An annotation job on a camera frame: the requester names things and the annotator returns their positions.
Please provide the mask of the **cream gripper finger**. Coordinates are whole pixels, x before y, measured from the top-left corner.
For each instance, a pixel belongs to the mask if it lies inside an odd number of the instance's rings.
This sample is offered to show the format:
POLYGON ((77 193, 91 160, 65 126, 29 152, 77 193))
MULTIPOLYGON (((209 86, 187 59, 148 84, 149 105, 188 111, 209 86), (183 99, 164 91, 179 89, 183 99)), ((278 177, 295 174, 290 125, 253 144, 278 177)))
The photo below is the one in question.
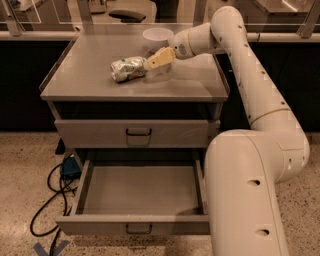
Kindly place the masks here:
POLYGON ((145 68, 147 70, 156 69, 172 63, 175 58, 175 52, 171 47, 163 47, 147 59, 145 68))

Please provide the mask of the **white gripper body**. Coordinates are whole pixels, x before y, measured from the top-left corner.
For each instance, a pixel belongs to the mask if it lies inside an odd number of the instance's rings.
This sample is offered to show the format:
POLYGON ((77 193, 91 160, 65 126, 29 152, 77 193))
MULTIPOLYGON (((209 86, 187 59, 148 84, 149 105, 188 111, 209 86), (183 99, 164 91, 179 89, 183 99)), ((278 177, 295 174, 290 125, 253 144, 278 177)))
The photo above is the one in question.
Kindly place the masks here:
POLYGON ((178 59, 188 59, 194 56, 189 43, 188 30, 178 32, 168 40, 168 43, 178 59))

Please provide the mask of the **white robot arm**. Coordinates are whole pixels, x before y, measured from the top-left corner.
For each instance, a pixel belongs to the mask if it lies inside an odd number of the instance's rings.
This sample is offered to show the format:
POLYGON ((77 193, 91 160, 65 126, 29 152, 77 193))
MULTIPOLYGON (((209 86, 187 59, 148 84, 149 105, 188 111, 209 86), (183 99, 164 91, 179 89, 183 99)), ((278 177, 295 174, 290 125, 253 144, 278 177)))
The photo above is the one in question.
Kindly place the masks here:
POLYGON ((155 69, 208 53, 228 55, 249 129, 216 136, 205 156, 214 256, 289 256, 275 186, 306 166, 310 146, 294 113, 250 48, 240 12, 218 9, 210 22, 170 38, 146 63, 155 69))

